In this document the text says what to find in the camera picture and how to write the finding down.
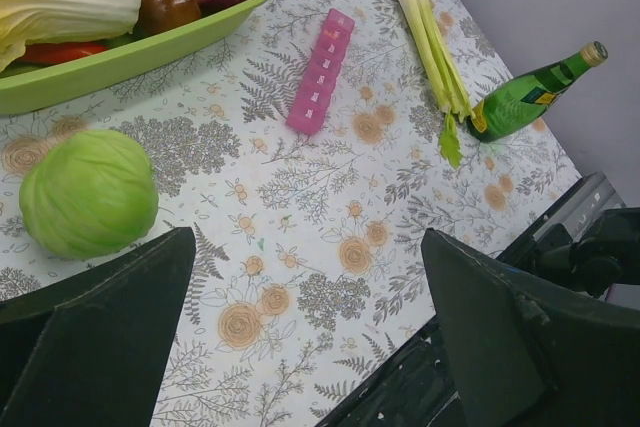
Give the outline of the pink weekly pill organizer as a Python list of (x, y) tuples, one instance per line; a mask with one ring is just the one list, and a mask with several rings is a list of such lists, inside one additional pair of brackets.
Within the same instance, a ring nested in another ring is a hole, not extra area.
[(311, 136), (322, 129), (354, 27), (351, 17), (329, 10), (286, 119), (293, 130)]

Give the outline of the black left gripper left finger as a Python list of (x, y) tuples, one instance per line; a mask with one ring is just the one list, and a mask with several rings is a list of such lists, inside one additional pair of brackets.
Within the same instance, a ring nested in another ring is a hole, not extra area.
[(194, 259), (178, 227), (2, 302), (2, 425), (149, 425)]

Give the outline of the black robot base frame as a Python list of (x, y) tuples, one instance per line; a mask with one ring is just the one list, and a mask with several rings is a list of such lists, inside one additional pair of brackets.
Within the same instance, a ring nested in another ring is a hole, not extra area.
[[(498, 257), (535, 277), (608, 303), (639, 281), (639, 211), (607, 178), (581, 178)], [(321, 420), (325, 426), (469, 426), (436, 317)]]

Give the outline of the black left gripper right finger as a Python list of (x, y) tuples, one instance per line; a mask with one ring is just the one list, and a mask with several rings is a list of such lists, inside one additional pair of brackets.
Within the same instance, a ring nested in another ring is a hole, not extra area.
[(434, 229), (421, 250), (467, 425), (638, 425), (638, 311)]

